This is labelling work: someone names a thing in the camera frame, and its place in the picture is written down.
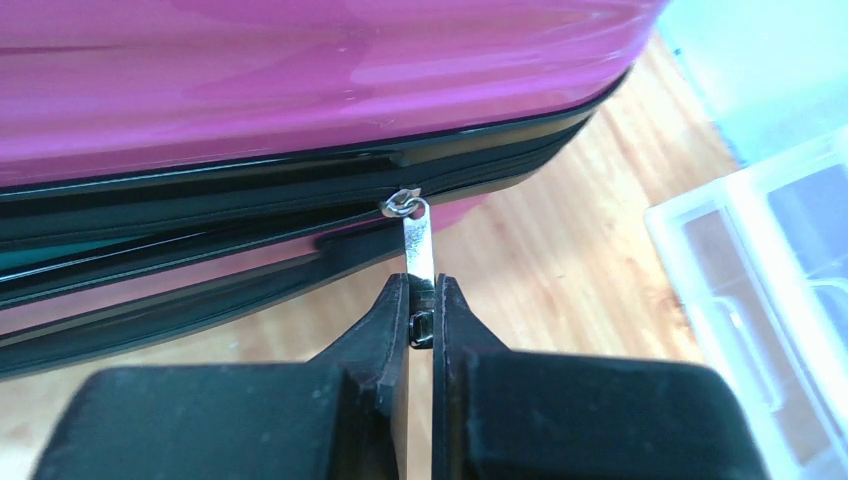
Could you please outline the pink and teal kids suitcase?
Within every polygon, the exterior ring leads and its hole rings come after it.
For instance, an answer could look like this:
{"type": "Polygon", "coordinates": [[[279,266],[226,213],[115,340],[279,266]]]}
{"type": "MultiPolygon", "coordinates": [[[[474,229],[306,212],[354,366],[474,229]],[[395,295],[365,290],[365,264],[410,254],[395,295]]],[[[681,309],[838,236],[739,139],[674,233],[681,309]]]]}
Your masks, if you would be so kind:
{"type": "Polygon", "coordinates": [[[454,223],[624,82],[662,1],[5,1],[1,375],[228,322],[454,223]]]}

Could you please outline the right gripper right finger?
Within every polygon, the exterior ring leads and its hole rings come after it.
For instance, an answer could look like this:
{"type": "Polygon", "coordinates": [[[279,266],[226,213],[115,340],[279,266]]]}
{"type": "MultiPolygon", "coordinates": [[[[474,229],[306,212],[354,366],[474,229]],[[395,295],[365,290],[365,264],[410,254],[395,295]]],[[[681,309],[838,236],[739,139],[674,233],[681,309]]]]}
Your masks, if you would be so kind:
{"type": "Polygon", "coordinates": [[[436,287],[436,479],[765,479],[741,406],[692,363],[516,351],[436,287]]]}

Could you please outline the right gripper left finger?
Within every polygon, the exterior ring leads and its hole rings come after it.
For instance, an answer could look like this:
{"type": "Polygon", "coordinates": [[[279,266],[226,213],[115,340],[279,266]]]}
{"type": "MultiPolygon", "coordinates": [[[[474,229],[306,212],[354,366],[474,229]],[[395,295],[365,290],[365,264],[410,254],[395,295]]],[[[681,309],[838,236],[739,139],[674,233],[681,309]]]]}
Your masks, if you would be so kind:
{"type": "Polygon", "coordinates": [[[90,376],[37,479],[402,479],[409,280],[303,363],[128,366],[90,376]]]}

